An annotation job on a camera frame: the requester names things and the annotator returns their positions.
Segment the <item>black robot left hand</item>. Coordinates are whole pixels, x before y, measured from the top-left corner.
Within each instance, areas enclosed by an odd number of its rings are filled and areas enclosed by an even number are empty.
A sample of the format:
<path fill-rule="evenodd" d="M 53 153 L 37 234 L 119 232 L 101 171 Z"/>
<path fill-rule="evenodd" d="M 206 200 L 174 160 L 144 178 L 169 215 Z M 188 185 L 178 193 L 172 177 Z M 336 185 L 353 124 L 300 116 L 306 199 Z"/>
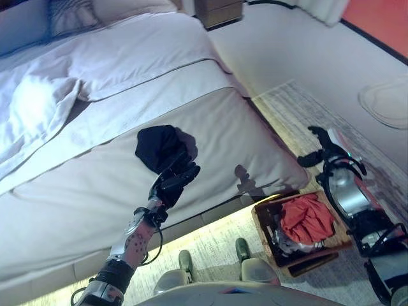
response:
<path fill-rule="evenodd" d="M 174 207 L 185 186 L 197 177 L 200 170 L 187 152 L 181 153 L 159 174 L 150 188 L 149 201 L 158 201 L 167 209 Z"/>

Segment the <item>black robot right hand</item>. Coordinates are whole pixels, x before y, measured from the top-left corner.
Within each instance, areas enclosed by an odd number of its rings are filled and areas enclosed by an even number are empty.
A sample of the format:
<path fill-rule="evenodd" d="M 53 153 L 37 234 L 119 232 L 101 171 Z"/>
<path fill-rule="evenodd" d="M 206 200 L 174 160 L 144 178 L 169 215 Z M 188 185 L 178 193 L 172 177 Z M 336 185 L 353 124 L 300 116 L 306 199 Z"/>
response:
<path fill-rule="evenodd" d="M 342 147 L 332 142 L 327 130 L 318 126 L 309 126 L 308 130 L 317 136 L 317 139 L 321 144 L 321 148 L 307 154 L 306 156 L 297 157 L 297 163 L 300 166 L 310 168 L 321 163 L 322 161 L 331 161 L 335 157 L 348 156 L 347 152 Z"/>

